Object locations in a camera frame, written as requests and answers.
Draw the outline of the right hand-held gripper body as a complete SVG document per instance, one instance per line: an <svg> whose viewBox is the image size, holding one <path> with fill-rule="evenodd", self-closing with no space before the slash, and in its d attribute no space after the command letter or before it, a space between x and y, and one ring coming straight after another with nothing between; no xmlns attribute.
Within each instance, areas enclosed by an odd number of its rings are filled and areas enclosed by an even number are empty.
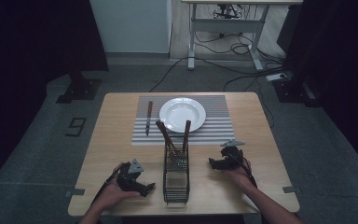
<svg viewBox="0 0 358 224"><path fill-rule="evenodd" d="M221 161L221 170L235 170L243 163L243 152L238 149L238 146L243 145L243 142L230 140L224 144L221 150L221 155L224 158Z"/></svg>

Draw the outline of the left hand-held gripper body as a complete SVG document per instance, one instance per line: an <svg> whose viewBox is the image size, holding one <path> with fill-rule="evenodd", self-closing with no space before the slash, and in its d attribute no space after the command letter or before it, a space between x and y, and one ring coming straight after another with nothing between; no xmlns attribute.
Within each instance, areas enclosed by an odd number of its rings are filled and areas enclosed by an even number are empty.
<svg viewBox="0 0 358 224"><path fill-rule="evenodd" d="M137 178L145 169L136 160L122 163L117 175L117 183L124 191L137 191L143 192L145 186L137 182Z"/></svg>

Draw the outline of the person's right hand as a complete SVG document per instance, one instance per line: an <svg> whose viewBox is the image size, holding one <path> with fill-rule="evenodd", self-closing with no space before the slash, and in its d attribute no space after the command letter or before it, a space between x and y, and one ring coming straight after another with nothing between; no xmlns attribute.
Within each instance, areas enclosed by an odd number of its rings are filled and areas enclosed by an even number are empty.
<svg viewBox="0 0 358 224"><path fill-rule="evenodd" d="M241 190L245 195L250 195L256 190L256 186L252 183L248 173L251 171L251 164L247 160L243 160L242 166L236 170L225 170L224 175L227 175L229 179Z"/></svg>

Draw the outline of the person's left hand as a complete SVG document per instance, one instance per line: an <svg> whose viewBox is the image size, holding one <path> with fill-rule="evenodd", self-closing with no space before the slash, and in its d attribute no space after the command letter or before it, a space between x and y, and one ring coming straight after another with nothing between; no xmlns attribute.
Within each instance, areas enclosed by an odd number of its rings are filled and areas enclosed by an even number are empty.
<svg viewBox="0 0 358 224"><path fill-rule="evenodd" d="M93 204L101 206L104 211L113 208L116 204L123 200L139 197L140 193L137 191L124 191L117 183L117 175L114 175L108 182L100 196Z"/></svg>

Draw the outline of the grey striped placemat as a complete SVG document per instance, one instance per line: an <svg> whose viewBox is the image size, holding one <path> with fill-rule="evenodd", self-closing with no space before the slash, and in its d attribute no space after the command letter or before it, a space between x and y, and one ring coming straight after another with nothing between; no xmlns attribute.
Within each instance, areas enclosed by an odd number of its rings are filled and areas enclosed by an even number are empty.
<svg viewBox="0 0 358 224"><path fill-rule="evenodd" d="M204 124L196 131L189 133L189 143L191 145L221 145L235 138L227 108L227 100L224 95L140 96L131 139L131 143L134 146L162 146L164 144L163 135L156 125L156 121L159 120L159 110L169 100L179 97L198 101L206 111ZM153 110L150 132L146 136L145 124L149 101L153 102ZM183 133L176 133L168 129L167 132L173 142L182 142Z"/></svg>

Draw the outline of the dark utensils in holder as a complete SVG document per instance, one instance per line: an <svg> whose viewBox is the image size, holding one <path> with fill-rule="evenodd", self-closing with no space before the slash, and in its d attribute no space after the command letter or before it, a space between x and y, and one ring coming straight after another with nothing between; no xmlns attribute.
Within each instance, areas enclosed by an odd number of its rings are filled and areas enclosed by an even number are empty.
<svg viewBox="0 0 358 224"><path fill-rule="evenodd" d="M171 160L172 163L175 164L179 164L179 157L181 156L181 153L179 152L179 150L175 147L172 139L170 138L165 124L158 120L156 122L156 125L158 126L160 132L162 133L163 137L164 137L164 141L165 141L165 147L166 147L166 151L168 153L167 157Z"/></svg>

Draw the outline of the white plate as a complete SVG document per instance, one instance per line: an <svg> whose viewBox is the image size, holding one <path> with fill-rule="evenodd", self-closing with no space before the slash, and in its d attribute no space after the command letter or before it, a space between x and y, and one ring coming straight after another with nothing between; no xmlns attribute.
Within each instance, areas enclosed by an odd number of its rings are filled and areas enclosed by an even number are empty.
<svg viewBox="0 0 358 224"><path fill-rule="evenodd" d="M176 133L184 133L189 120L190 131L199 129L206 120L204 107L196 100L186 97L174 98L166 102L159 110L159 120L165 127Z"/></svg>

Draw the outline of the black stand base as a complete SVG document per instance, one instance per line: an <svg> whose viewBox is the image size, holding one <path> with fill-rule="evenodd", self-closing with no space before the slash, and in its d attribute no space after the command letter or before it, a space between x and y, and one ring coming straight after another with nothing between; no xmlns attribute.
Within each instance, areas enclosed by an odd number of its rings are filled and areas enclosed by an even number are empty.
<svg viewBox="0 0 358 224"><path fill-rule="evenodd" d="M309 80L306 77L292 77L290 80L274 80L272 84L281 103L320 107L318 97L311 89Z"/></svg>
<svg viewBox="0 0 358 224"><path fill-rule="evenodd" d="M84 78L80 71L75 71L69 74L71 83L64 95L61 95L57 104L70 104L74 100L88 100L92 101L102 81L95 78Z"/></svg>

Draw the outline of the white power strip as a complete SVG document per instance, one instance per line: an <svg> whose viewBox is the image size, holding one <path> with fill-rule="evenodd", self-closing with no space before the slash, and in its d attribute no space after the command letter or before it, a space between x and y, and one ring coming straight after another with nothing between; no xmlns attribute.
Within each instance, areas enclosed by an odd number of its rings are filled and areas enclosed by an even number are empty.
<svg viewBox="0 0 358 224"><path fill-rule="evenodd" d="M274 80L281 80L287 78L288 76L285 73L279 73L279 74L266 76L266 81L274 81Z"/></svg>

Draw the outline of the dark curtain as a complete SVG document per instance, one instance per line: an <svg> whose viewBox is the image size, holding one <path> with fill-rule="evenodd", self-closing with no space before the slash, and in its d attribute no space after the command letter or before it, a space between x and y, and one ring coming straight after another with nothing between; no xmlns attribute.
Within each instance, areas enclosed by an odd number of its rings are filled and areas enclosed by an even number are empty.
<svg viewBox="0 0 358 224"><path fill-rule="evenodd" d="M0 0L0 168L51 80L106 69L90 0Z"/></svg>
<svg viewBox="0 0 358 224"><path fill-rule="evenodd" d="M358 154L358 0L303 0L292 9L288 92L307 83Z"/></svg>

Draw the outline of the white panel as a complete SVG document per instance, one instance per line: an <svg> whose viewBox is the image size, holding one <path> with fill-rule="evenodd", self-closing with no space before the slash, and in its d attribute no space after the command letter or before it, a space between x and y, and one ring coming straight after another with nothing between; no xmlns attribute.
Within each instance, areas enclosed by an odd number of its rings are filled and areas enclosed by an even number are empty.
<svg viewBox="0 0 358 224"><path fill-rule="evenodd" d="M172 0L89 1L105 52L170 52Z"/></svg>

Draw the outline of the wooden handled knife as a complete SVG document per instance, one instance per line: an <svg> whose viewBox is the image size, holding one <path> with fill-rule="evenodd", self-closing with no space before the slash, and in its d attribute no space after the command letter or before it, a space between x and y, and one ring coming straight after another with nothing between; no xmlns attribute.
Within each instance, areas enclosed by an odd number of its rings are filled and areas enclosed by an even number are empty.
<svg viewBox="0 0 358 224"><path fill-rule="evenodd" d="M146 117L146 124L145 124L145 134L146 136L149 135L150 132L150 121L152 117L152 110L153 110L153 102L148 102L148 108L147 108L147 117Z"/></svg>

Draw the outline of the white metal frame desk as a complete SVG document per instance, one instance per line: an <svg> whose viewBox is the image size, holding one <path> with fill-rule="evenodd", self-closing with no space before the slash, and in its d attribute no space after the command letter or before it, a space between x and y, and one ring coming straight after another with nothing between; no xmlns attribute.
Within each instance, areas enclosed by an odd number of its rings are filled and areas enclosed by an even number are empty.
<svg viewBox="0 0 358 224"><path fill-rule="evenodd" d="M303 0L181 0L190 7L189 29L190 40L188 46L187 69L195 69L195 35L196 32L229 32L254 34L255 39L248 48L257 71L263 70L257 50L260 37L266 22L270 6L301 5ZM261 5L264 7L259 20L246 19L204 19L197 17L198 5Z"/></svg>

